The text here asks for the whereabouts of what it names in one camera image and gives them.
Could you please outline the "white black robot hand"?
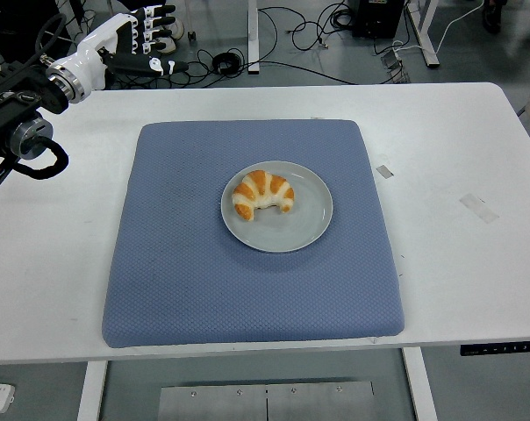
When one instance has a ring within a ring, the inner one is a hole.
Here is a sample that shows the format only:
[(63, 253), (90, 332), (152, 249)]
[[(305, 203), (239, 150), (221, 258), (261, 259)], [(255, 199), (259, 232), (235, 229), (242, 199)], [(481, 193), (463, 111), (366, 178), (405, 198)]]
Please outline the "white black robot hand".
[(78, 101), (103, 89), (108, 72), (117, 75), (158, 77), (185, 72), (189, 65), (175, 61), (175, 6), (156, 4), (118, 13), (86, 36), (68, 57), (47, 68)]

